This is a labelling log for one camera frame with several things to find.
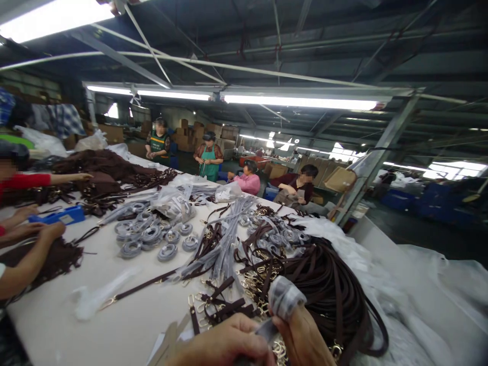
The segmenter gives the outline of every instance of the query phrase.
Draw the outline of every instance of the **workbench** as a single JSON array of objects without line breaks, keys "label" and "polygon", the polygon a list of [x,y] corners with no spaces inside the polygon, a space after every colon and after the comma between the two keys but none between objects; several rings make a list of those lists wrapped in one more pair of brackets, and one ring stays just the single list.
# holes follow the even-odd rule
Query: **workbench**
[{"label": "workbench", "polygon": [[[134,156],[130,162],[144,167],[149,163]],[[217,184],[206,182],[204,185]],[[78,199],[80,194],[77,192],[75,195]],[[274,210],[279,208],[278,204],[262,198],[257,198],[257,201]],[[68,207],[58,201],[53,205],[43,205],[42,210],[57,205]],[[201,220],[206,220],[213,210],[224,205],[209,203],[207,206],[196,207],[197,215],[189,221],[194,231],[200,233],[204,228]],[[13,207],[4,208],[0,211],[0,217],[9,217],[14,211]],[[280,215],[292,211],[283,207]],[[97,221],[99,219],[96,217],[87,217],[84,222],[67,226],[63,238],[67,241],[80,238]],[[7,312],[33,365],[145,365],[158,335],[171,322],[180,321],[189,313],[188,296],[205,290],[200,278],[193,279],[186,287],[182,283],[154,284],[99,311],[88,322],[78,321],[74,316],[76,305],[72,295],[77,288],[88,286],[90,291],[94,291],[114,280],[125,269],[142,267],[142,272],[119,291],[123,292],[182,266],[194,255],[194,252],[183,251],[179,244],[176,257],[167,263],[157,260],[158,248],[124,260],[118,256],[115,224],[102,227],[98,233],[80,244],[87,253],[83,255],[79,268],[43,284],[8,306]],[[247,238],[246,228],[239,226],[238,236],[241,239]]]}]

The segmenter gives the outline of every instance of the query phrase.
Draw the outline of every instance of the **plaid shirt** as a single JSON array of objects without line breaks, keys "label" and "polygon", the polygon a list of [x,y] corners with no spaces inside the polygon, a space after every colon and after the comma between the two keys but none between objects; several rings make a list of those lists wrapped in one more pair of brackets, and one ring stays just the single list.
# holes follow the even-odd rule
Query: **plaid shirt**
[{"label": "plaid shirt", "polygon": [[7,124],[14,107],[14,96],[0,87],[0,126],[5,126]]},{"label": "plaid shirt", "polygon": [[56,135],[61,140],[72,134],[86,135],[80,115],[73,104],[48,105],[47,110],[53,121]]}]

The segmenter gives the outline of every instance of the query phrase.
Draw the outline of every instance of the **ceiling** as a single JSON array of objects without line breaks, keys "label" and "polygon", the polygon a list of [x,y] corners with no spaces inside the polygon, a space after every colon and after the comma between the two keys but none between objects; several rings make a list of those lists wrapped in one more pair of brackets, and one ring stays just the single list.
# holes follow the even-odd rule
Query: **ceiling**
[{"label": "ceiling", "polygon": [[[277,0],[277,17],[272,0],[151,0],[131,9],[149,44],[172,56],[377,86],[425,88],[428,94],[477,102],[460,105],[421,99],[399,143],[412,146],[425,142],[425,146],[416,146],[417,155],[451,152],[453,156],[453,151],[454,155],[467,157],[488,155],[488,133],[482,131],[488,129],[488,37],[483,17],[488,10],[486,2]],[[127,14],[101,25],[142,42]],[[83,30],[117,51],[147,53],[92,26]],[[2,47],[1,65],[46,54],[93,51],[71,37],[70,32],[24,46],[27,48]],[[129,58],[166,80],[154,59]],[[215,83],[173,61],[161,60],[161,65],[175,86]],[[194,66],[228,85],[331,86]],[[149,82],[106,56],[55,61],[43,64],[42,70],[85,81]],[[377,141],[403,102],[402,98],[394,98],[380,112],[271,107],[290,123],[260,106],[246,106],[246,116],[233,105],[216,102],[165,100],[164,104],[198,108],[209,118],[239,126],[250,126],[250,117],[258,129],[283,128],[325,140],[341,137],[360,145]],[[451,146],[453,140],[463,144]],[[450,141],[450,146],[437,146],[442,151],[433,153],[429,141]]]}]

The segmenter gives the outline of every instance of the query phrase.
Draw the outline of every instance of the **pink shirt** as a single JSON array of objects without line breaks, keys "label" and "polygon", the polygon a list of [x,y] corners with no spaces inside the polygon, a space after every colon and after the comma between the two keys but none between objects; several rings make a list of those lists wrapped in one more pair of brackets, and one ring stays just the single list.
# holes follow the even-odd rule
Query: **pink shirt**
[{"label": "pink shirt", "polygon": [[261,188],[261,181],[259,180],[259,177],[255,174],[243,174],[242,176],[236,175],[234,179],[230,181],[236,181],[243,192],[252,194],[253,196],[256,196]]}]

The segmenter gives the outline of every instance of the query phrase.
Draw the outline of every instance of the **dark red shirt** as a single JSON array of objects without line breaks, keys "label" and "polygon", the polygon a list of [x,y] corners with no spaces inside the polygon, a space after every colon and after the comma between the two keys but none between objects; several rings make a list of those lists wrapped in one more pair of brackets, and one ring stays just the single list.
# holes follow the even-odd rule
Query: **dark red shirt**
[{"label": "dark red shirt", "polygon": [[272,179],[269,181],[269,183],[275,187],[278,187],[280,184],[286,184],[295,188],[296,191],[302,189],[305,191],[304,199],[307,203],[309,203],[314,194],[314,185],[312,183],[306,183],[305,185],[298,188],[296,186],[296,180],[298,179],[298,177],[299,174],[289,173],[289,174],[282,175],[281,177]]},{"label": "dark red shirt", "polygon": [[[32,187],[45,187],[51,185],[51,174],[22,174],[17,173],[9,180],[0,182],[0,202],[4,195],[4,190],[27,189]],[[5,234],[5,229],[0,226],[0,236]]]}]

